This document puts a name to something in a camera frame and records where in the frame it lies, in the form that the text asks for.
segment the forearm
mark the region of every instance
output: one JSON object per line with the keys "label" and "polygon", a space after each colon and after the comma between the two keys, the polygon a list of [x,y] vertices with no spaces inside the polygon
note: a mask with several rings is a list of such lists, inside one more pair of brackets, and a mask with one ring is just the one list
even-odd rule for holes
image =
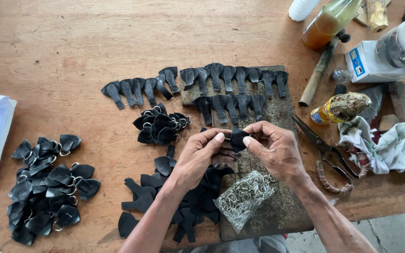
{"label": "forearm", "polygon": [[183,187],[170,177],[119,252],[159,252],[172,216],[184,194]]}
{"label": "forearm", "polygon": [[292,188],[312,219],[327,252],[377,252],[363,234],[329,203],[308,175],[304,181],[304,184]]}

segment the fingernail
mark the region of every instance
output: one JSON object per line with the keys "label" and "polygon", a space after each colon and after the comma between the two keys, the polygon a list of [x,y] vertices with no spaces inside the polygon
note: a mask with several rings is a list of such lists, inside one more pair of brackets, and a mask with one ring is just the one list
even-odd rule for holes
{"label": "fingernail", "polygon": [[217,140],[217,141],[223,141],[224,139],[225,139],[225,134],[223,134],[223,133],[218,133],[215,136],[215,140]]}
{"label": "fingernail", "polygon": [[251,137],[246,136],[243,138],[243,144],[245,144],[246,147],[248,147],[249,143],[251,142]]}

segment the white box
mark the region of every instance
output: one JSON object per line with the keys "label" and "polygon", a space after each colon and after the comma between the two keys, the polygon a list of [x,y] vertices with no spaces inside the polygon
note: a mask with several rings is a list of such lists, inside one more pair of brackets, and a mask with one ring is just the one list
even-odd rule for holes
{"label": "white box", "polygon": [[376,54],[377,41],[361,41],[345,54],[353,83],[392,82],[405,77],[405,67],[395,68],[380,61]]}

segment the hand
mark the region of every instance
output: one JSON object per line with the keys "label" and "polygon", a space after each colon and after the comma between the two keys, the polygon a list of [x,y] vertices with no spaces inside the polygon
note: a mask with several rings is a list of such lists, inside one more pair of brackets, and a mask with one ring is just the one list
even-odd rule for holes
{"label": "hand", "polygon": [[256,155],[268,172],[289,187],[301,185],[309,175],[302,165],[295,134],[266,121],[250,124],[245,132],[256,135],[243,138],[248,152]]}
{"label": "hand", "polygon": [[210,164],[235,163],[241,155],[232,150],[229,142],[224,142],[225,135],[229,137],[231,133],[231,130],[213,128],[192,135],[168,180],[176,181],[187,192],[198,186]]}

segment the white bottle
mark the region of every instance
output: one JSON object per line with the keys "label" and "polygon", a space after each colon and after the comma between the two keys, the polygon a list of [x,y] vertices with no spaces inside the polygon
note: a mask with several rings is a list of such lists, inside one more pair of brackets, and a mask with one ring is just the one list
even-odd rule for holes
{"label": "white bottle", "polygon": [[295,21],[303,21],[314,10],[320,0],[294,0],[289,9],[289,16]]}

